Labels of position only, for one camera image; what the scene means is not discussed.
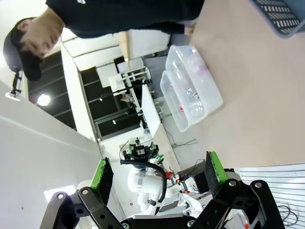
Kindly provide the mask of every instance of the white plastic box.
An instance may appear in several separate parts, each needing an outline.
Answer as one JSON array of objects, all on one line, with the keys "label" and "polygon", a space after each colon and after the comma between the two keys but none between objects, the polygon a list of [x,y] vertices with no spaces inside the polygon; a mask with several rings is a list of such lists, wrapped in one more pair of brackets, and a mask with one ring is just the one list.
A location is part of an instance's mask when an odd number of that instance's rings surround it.
[{"label": "white plastic box", "polygon": [[181,132],[223,104],[214,79],[193,46],[171,46],[165,68],[160,86]]}]

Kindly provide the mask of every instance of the wooden board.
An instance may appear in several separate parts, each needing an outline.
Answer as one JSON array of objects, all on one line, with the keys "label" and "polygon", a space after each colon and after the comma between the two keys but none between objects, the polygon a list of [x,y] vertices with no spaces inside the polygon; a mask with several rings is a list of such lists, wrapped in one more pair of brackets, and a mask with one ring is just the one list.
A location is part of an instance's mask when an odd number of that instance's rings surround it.
[{"label": "wooden board", "polygon": [[193,129],[224,167],[305,162],[305,33],[277,37],[247,0],[205,0],[191,39],[224,105]]}]

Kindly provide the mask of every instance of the gray basket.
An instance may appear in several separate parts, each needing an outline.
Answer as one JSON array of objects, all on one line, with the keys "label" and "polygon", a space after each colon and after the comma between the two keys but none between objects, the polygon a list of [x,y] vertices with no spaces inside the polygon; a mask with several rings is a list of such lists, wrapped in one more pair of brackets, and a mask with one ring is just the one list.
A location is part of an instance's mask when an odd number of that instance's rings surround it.
[{"label": "gray basket", "polygon": [[305,0],[250,0],[281,38],[305,31]]}]

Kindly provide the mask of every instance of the person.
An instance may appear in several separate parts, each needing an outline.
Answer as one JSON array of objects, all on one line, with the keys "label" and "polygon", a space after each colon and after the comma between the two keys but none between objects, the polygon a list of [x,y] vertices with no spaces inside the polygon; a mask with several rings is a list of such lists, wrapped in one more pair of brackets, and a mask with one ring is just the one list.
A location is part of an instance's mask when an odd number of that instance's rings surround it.
[{"label": "person", "polygon": [[47,0],[46,11],[16,23],[5,41],[4,58],[14,72],[36,81],[40,63],[64,27],[80,38],[95,38],[129,29],[191,35],[193,25],[179,24],[200,14],[204,0]]}]

